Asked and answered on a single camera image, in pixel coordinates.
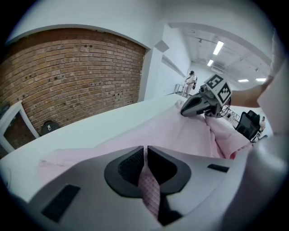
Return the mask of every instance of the ceiling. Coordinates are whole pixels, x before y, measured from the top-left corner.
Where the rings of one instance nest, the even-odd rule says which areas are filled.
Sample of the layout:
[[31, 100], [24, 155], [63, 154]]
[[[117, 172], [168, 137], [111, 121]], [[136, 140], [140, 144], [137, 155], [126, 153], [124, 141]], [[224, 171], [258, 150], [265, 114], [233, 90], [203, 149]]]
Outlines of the ceiling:
[[[262, 82], [256, 81], [256, 78], [266, 78], [270, 67], [247, 48], [210, 32], [182, 30], [192, 61], [207, 65], [212, 59], [213, 64], [221, 65], [225, 74], [244, 89], [262, 84]], [[219, 40], [224, 42], [224, 45], [218, 55], [213, 55]], [[249, 82], [239, 83], [239, 79], [248, 79]]]

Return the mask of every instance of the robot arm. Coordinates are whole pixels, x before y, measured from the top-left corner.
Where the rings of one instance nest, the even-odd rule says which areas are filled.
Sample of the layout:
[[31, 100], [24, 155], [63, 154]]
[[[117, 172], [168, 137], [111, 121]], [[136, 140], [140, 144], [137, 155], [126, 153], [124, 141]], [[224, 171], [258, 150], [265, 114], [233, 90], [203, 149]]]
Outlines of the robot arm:
[[191, 96], [181, 109], [185, 117], [192, 117], [205, 113], [207, 116], [220, 118], [223, 105], [232, 95], [226, 80], [214, 74], [200, 87], [197, 94]]

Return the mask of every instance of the pink tie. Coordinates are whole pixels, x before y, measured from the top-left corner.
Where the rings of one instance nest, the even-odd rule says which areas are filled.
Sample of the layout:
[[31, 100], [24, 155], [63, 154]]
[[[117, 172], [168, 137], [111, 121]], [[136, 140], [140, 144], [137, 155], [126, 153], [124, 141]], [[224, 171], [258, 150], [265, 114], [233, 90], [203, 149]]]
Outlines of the pink tie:
[[158, 219], [160, 189], [157, 180], [147, 165], [147, 155], [144, 156], [144, 168], [140, 173], [138, 187], [143, 192], [143, 202], [147, 209]]

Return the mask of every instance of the person in white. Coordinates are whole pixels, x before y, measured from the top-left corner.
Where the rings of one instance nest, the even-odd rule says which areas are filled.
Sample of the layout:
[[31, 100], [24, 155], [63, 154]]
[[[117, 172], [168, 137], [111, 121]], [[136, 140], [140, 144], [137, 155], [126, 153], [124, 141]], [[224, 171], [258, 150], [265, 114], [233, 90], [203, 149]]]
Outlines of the person in white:
[[260, 122], [260, 131], [261, 132], [264, 131], [265, 127], [266, 127], [265, 117], [263, 116], [262, 121]]
[[190, 96], [190, 91], [194, 85], [194, 83], [196, 82], [197, 76], [195, 75], [195, 72], [192, 70], [190, 72], [190, 77], [188, 77], [186, 79], [186, 84], [188, 85], [186, 88], [186, 97]]

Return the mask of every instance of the white table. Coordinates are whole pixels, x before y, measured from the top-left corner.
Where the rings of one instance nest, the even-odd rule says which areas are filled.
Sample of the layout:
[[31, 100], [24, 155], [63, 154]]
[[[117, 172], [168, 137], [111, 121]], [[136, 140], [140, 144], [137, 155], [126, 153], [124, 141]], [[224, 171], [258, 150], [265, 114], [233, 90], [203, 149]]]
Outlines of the white table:
[[35, 130], [35, 128], [31, 124], [29, 118], [27, 117], [27, 115], [23, 109], [23, 106], [22, 106], [22, 100], [20, 100], [17, 103], [13, 104], [5, 112], [5, 114], [2, 116], [2, 118], [0, 119], [0, 144], [8, 153], [14, 151], [15, 149], [6, 140], [4, 133], [18, 112], [22, 116], [25, 124], [27, 125], [27, 127], [31, 131], [31, 133], [35, 136], [35, 138], [39, 138], [39, 134], [37, 133], [37, 131]]
[[170, 108], [177, 94], [154, 98], [107, 111], [48, 133], [0, 160], [0, 172], [10, 192], [29, 201], [43, 186], [37, 176], [39, 160], [59, 148], [93, 148]]

